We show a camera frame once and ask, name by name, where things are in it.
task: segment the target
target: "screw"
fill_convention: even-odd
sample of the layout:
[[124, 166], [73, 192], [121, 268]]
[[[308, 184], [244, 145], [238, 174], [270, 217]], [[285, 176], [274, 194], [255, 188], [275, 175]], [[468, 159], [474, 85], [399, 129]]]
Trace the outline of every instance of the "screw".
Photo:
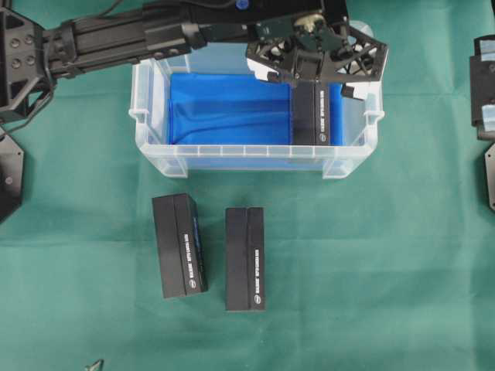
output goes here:
[[20, 66], [22, 65], [21, 61], [18, 60], [17, 58], [15, 58], [13, 61], [12, 61], [12, 68], [14, 70], [17, 70]]
[[10, 46], [12, 48], [19, 48], [19, 45], [21, 45], [21, 42], [19, 41], [19, 39], [10, 40]]

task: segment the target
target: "plastic container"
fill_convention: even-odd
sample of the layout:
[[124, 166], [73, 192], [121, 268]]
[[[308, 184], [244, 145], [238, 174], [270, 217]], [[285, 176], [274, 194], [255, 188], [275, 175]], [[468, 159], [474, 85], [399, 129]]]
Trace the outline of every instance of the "plastic container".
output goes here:
[[[372, 35], [368, 25], [352, 26]], [[173, 73], [251, 73], [244, 44], [210, 44], [185, 56], [146, 60], [133, 67], [129, 114], [136, 120], [136, 144], [165, 176], [186, 178], [189, 170], [321, 171], [324, 179], [347, 177], [377, 147], [383, 118], [381, 83], [357, 87], [364, 100], [344, 98], [343, 146], [167, 145], [170, 75]]]

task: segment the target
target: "cable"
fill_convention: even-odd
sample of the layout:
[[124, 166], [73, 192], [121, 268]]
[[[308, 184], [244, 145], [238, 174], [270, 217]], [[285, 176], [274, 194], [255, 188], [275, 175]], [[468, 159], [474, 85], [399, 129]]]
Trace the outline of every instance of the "cable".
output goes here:
[[108, 8], [106, 8], [105, 10], [103, 10], [103, 11], [97, 13], [97, 14], [86, 15], [84, 17], [80, 17], [80, 18], [74, 19], [74, 22], [79, 22], [79, 21], [83, 21], [83, 20], [87, 20], [87, 19], [104, 18], [106, 15], [108, 15], [111, 12], [113, 12], [123, 1], [124, 0], [114, 0], [114, 2]]
[[181, 2], [185, 2], [186, 4], [201, 6], [203, 8], [225, 9], [228, 8], [229, 6], [234, 5], [237, 2], [237, 0], [228, 0], [220, 4], [211, 4], [208, 3], [208, 0], [181, 0]]

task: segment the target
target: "black mount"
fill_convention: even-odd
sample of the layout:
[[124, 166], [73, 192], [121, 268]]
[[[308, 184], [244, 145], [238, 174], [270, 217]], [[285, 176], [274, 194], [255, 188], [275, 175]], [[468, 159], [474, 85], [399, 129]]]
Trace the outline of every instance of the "black mount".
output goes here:
[[469, 64], [471, 71], [471, 117], [472, 125], [478, 130], [478, 139], [495, 141], [495, 131], [485, 130], [486, 115], [490, 106], [495, 107], [495, 35], [483, 36], [474, 40], [474, 56]]
[[21, 206], [23, 163], [24, 151], [6, 135], [0, 141], [0, 223]]

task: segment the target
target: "green tablecloth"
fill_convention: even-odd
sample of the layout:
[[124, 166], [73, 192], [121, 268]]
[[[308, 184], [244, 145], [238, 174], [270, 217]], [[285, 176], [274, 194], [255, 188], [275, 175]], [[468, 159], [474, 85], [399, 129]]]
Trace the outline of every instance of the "green tablecloth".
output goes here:
[[[15, 0], [45, 27], [108, 1]], [[122, 7], [139, 5], [127, 0]], [[321, 173], [160, 175], [127, 115], [131, 67], [61, 81], [16, 138], [24, 206], [0, 226], [0, 365], [79, 370], [495, 369], [495, 214], [470, 127], [490, 2], [349, 0], [390, 44], [376, 152]], [[150, 199], [198, 202], [207, 294], [164, 301]], [[268, 310], [224, 311], [224, 210], [264, 206]]]

